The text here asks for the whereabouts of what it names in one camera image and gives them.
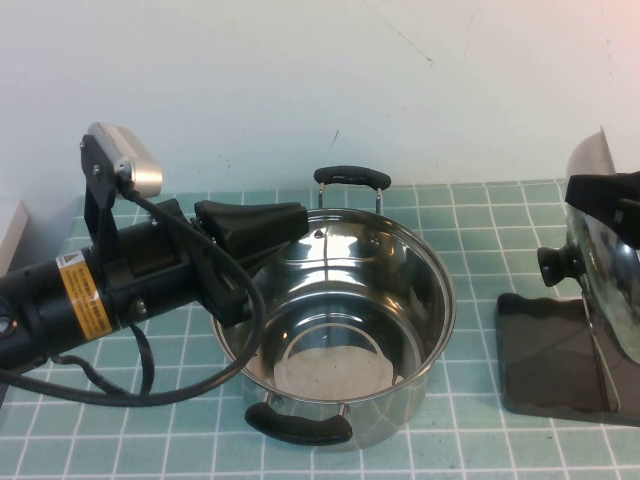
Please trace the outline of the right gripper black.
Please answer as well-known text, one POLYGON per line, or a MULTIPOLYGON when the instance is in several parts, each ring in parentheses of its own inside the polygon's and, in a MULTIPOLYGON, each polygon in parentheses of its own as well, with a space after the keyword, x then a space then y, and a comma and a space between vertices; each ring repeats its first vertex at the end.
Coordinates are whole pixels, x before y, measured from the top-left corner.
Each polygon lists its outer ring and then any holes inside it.
POLYGON ((565 201, 591 216, 612 216, 618 207, 618 235, 639 247, 639 173, 578 174, 569 178, 565 201))

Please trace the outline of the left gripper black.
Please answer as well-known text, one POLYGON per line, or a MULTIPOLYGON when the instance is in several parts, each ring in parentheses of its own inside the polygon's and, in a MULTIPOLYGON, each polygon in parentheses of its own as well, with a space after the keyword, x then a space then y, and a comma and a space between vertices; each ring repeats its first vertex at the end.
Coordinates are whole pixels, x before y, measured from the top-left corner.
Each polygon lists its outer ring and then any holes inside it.
MULTIPOLYGON (((258 273, 289 243, 241 251, 219 248, 200 222, 187 218, 176 199, 154 205, 161 217, 118 231, 121 257, 107 266, 107 295, 121 324, 139 323, 197 302, 223 326, 250 319, 249 282, 238 274, 258 273)), ((294 241, 308 233, 307 210, 297 202, 234 205, 202 200, 196 217, 216 240, 265 238, 294 241)))

